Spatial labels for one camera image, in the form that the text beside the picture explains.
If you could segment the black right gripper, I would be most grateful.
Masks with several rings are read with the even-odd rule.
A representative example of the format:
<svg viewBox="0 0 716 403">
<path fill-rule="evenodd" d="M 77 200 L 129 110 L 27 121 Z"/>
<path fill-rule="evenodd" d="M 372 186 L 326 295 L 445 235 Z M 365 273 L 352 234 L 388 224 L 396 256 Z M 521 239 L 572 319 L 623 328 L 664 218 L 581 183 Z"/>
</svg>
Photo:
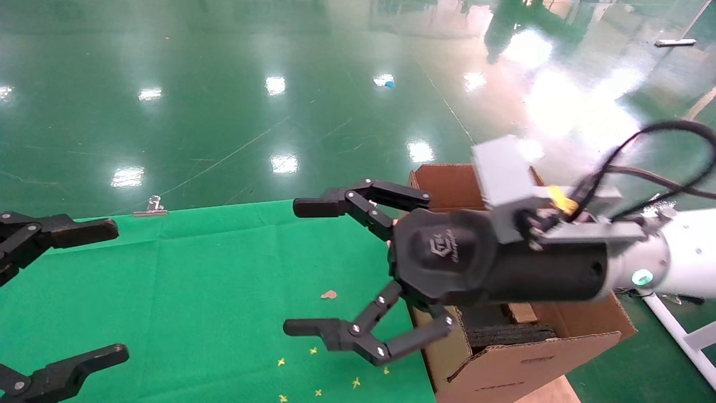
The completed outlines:
<svg viewBox="0 0 716 403">
<path fill-rule="evenodd" d="M 394 280 L 353 321 L 291 318 L 284 321 L 284 333 L 320 337 L 327 350 L 351 350 L 380 367 L 450 334 L 457 321 L 441 304 L 590 301 L 603 290 L 608 268 L 604 243 L 552 244 L 541 250 L 532 249 L 526 241 L 501 244 L 488 212 L 437 213 L 427 210 L 430 202 L 427 192 L 372 179 L 329 188 L 317 198 L 294 199 L 296 217 L 348 215 L 380 240 L 392 241 Z M 409 214 L 394 226 L 380 205 Z M 374 327 L 404 294 L 426 304 L 432 321 L 380 341 L 372 333 Z"/>
</svg>

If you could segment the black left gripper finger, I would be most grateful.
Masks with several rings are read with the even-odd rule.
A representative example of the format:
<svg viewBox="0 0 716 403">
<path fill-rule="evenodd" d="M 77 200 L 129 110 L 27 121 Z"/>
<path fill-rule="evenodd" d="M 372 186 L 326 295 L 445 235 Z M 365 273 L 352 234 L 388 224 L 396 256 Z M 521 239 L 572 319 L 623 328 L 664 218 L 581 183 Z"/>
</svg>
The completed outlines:
<svg viewBox="0 0 716 403">
<path fill-rule="evenodd" d="M 127 362 L 130 354 L 124 344 L 59 360 L 25 375 L 1 365 L 1 402 L 60 402 L 77 396 L 92 373 Z"/>
<path fill-rule="evenodd" d="M 31 217 L 17 212 L 1 216 L 1 286 L 49 249 L 68 249 L 117 239 L 114 220 L 76 222 L 66 214 Z"/>
</svg>

